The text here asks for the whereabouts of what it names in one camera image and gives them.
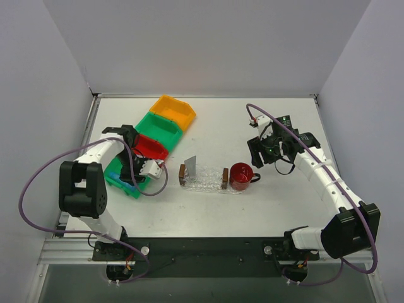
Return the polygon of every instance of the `white robotic arm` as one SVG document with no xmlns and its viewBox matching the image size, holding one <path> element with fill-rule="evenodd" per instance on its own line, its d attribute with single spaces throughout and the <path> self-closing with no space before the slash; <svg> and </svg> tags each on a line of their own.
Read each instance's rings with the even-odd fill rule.
<svg viewBox="0 0 404 303">
<path fill-rule="evenodd" d="M 130 173 L 129 155 L 121 141 L 108 140 L 117 138 L 133 146 L 138 133 L 132 126 L 123 125 L 121 128 L 106 128 L 100 140 L 103 141 L 73 162 L 64 162 L 61 165 L 59 185 L 59 207 L 70 215 L 78 217 L 86 223 L 91 230 L 101 235 L 108 235 L 120 239 L 122 227 L 113 219 L 106 209 L 107 191 L 103 171 L 116 156 L 121 160 L 122 174 Z M 145 177 L 158 179 L 162 170 L 159 160 L 138 158 L 132 154 L 136 178 L 142 182 Z M 98 235 L 98 240 L 104 243 L 112 241 Z"/>
<path fill-rule="evenodd" d="M 354 205 L 362 212 L 374 238 L 379 225 L 379 209 L 375 204 L 366 205 L 347 187 L 331 161 L 325 157 L 317 139 L 311 133 L 299 134 L 298 129 L 292 127 L 290 116 L 279 117 L 277 123 L 274 123 L 269 117 L 260 115 L 250 120 L 250 125 L 259 130 L 259 136 L 247 142 L 252 164 L 260 168 L 264 163 L 271 164 L 287 157 L 287 162 L 296 166 L 307 177 L 332 218 L 325 227 L 299 227 L 286 232 L 285 235 L 292 240 L 293 249 L 325 250 L 332 258 L 340 258 L 368 248 L 370 243 L 364 226 L 351 203 L 337 188 L 336 182 L 349 193 Z M 303 149 L 285 128 L 308 146 L 321 162 L 318 163 L 307 150 Z M 324 166 L 331 172 L 335 181 L 323 169 Z"/>
</svg>

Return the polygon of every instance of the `brown block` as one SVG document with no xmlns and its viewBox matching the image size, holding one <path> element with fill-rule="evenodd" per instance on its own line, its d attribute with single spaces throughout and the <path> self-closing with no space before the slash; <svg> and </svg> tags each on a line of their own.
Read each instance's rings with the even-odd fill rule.
<svg viewBox="0 0 404 303">
<path fill-rule="evenodd" d="M 227 183 L 229 181 L 229 169 L 223 169 L 223 177 L 222 177 L 222 189 L 227 189 Z"/>
<path fill-rule="evenodd" d="M 181 164 L 179 167 L 179 173 L 178 173 L 178 179 L 179 179 L 179 185 L 184 186 L 185 185 L 185 164 Z"/>
</svg>

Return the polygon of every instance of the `yellow bin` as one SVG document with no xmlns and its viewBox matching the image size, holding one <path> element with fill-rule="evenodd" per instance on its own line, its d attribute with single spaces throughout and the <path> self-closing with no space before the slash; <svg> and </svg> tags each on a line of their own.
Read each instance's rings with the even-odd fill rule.
<svg viewBox="0 0 404 303">
<path fill-rule="evenodd" d="M 174 121 L 182 131 L 185 131 L 196 114 L 192 107 L 183 101 L 162 95 L 151 107 L 150 112 Z"/>
</svg>

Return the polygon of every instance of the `plastic wrap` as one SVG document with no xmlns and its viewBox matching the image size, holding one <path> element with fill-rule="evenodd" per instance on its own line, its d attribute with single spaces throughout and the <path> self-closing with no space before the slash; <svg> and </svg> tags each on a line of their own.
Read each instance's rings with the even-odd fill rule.
<svg viewBox="0 0 404 303">
<path fill-rule="evenodd" d="M 203 193 L 240 194 L 230 184 L 227 189 L 222 189 L 222 177 L 224 167 L 207 167 L 196 165 L 196 178 L 191 179 L 185 175 L 185 185 L 181 186 L 187 191 L 200 191 Z"/>
</svg>

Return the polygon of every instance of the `screw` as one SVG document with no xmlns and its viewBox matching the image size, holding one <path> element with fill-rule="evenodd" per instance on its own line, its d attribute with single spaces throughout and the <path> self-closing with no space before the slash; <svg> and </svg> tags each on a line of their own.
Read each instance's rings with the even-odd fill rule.
<svg viewBox="0 0 404 303">
<path fill-rule="evenodd" d="M 272 254 L 272 247 L 271 246 L 265 246 L 264 247 L 264 253 L 265 254 Z"/>
<path fill-rule="evenodd" d="M 149 254 L 149 247 L 147 247 L 147 246 L 143 246 L 141 249 L 140 249 L 140 252 L 142 253 L 142 254 L 144 254 L 145 256 L 147 256 L 148 254 Z"/>
</svg>

